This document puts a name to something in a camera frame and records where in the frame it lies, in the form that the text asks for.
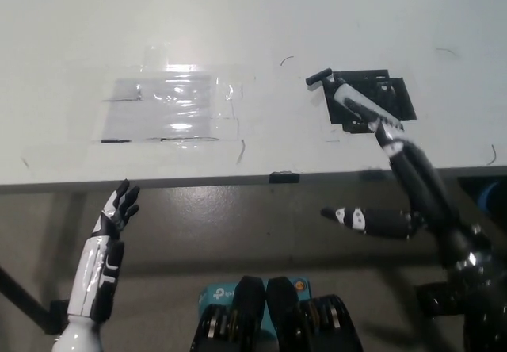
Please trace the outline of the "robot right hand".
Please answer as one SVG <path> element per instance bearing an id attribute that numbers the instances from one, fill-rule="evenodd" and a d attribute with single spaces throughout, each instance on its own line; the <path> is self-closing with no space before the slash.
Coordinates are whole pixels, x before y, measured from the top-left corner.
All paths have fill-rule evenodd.
<path id="1" fill-rule="evenodd" d="M 492 263 L 491 242 L 480 227 L 462 221 L 422 149 L 392 124 L 377 121 L 370 128 L 409 198 L 410 210 L 327 207 L 321 215 L 343 228 L 385 239 L 410 239 L 424 228 L 436 240 L 440 263 L 446 270 L 478 269 Z"/>

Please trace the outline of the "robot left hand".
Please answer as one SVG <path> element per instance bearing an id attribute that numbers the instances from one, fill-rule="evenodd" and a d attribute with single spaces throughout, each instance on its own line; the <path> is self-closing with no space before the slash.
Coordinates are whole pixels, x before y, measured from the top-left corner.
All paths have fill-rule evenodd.
<path id="1" fill-rule="evenodd" d="M 80 316 L 104 323 L 112 313 L 124 257 L 121 232 L 134 216 L 139 187 L 125 179 L 102 208 L 82 248 L 67 308 L 69 317 Z"/>

